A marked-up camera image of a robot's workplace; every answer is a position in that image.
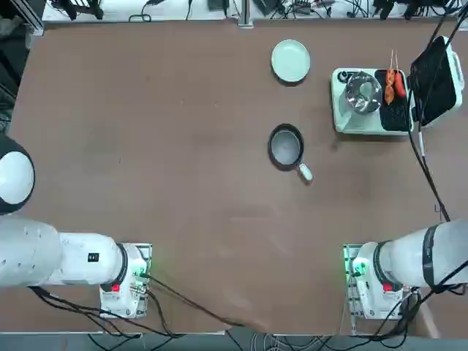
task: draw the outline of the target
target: small black pan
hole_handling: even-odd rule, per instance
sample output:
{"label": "small black pan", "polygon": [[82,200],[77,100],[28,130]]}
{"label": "small black pan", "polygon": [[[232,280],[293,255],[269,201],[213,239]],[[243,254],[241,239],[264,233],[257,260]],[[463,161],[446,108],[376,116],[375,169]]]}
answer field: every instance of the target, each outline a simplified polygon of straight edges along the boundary
{"label": "small black pan", "polygon": [[312,172],[302,162],[304,140],[292,124],[280,124],[270,134],[268,155],[276,168],[282,171],[296,169],[305,181],[312,181]]}

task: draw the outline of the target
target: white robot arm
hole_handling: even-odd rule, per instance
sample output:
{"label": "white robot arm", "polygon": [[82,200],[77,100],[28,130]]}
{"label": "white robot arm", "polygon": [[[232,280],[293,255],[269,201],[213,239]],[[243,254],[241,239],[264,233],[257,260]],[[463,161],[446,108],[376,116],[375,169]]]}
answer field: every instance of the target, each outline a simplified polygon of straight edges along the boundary
{"label": "white robot arm", "polygon": [[0,287],[99,284],[101,309],[125,318],[142,317],[146,299],[140,273],[148,271],[147,248],[117,244],[96,233],[59,233],[16,215],[1,216]]}
{"label": "white robot arm", "polygon": [[[468,221],[458,219],[394,241],[362,245],[352,261],[363,316],[385,319],[402,299],[403,287],[436,287],[468,260]],[[468,282],[468,268],[444,284]]]}

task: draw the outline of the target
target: metal bowl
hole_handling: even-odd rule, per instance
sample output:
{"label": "metal bowl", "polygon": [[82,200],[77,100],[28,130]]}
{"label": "metal bowl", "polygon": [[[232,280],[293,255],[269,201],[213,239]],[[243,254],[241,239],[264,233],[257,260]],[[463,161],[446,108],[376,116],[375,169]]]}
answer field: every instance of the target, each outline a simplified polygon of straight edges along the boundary
{"label": "metal bowl", "polygon": [[360,115],[373,113],[382,105],[382,86],[369,73],[360,71],[352,75],[344,91],[346,100]]}

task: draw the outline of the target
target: table surface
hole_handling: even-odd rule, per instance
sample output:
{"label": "table surface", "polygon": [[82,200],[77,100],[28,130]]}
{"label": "table surface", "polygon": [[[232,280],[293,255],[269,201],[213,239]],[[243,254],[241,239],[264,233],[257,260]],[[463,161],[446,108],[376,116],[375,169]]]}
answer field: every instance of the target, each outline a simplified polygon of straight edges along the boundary
{"label": "table surface", "polygon": [[[335,133],[330,76],[337,67],[385,68],[392,48],[408,71],[434,28],[356,20],[48,30],[29,56],[11,129],[37,170],[22,214],[59,230],[151,242],[153,274],[259,331],[338,333],[342,245],[398,238],[439,214],[405,138]],[[312,57],[295,87],[280,84],[269,66],[272,48],[287,38]],[[468,57],[465,34],[453,47]],[[426,133],[428,162],[453,218],[468,208],[466,112]],[[282,122],[303,133],[310,186],[268,159],[268,136]],[[99,303],[96,287],[51,290]],[[158,296],[174,331],[226,327]],[[429,307],[413,333],[466,337],[467,298],[444,294]],[[0,308],[1,331],[96,330],[26,288],[1,290]],[[154,307],[142,322],[160,327]],[[340,331],[349,330],[345,315]],[[373,330],[358,323],[358,331]]]}

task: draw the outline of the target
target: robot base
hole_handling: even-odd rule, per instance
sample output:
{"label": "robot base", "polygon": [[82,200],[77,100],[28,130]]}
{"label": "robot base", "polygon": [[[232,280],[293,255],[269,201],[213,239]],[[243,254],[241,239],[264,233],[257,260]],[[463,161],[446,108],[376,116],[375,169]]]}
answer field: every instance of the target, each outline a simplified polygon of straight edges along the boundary
{"label": "robot base", "polygon": [[[384,320],[392,308],[403,298],[403,289],[387,290],[377,278],[373,264],[376,247],[377,243],[373,242],[362,245],[358,256],[352,261],[352,274],[356,279],[364,317]],[[397,309],[388,319],[397,320],[399,318],[399,309]]]}
{"label": "robot base", "polygon": [[[364,245],[344,245],[344,260],[347,272],[347,297],[351,314],[353,334],[355,316],[373,320],[384,320],[388,312],[401,300],[403,290],[384,291],[375,275],[372,264],[377,243]],[[397,309],[389,320],[400,319]]]}
{"label": "robot base", "polygon": [[[119,286],[112,286],[110,291],[99,287],[101,309],[112,312],[124,318],[139,318],[146,316],[148,299],[146,297],[146,279],[140,278],[140,273],[149,273],[151,264],[152,244],[128,244],[127,273]],[[115,316],[101,313],[104,318]]]}

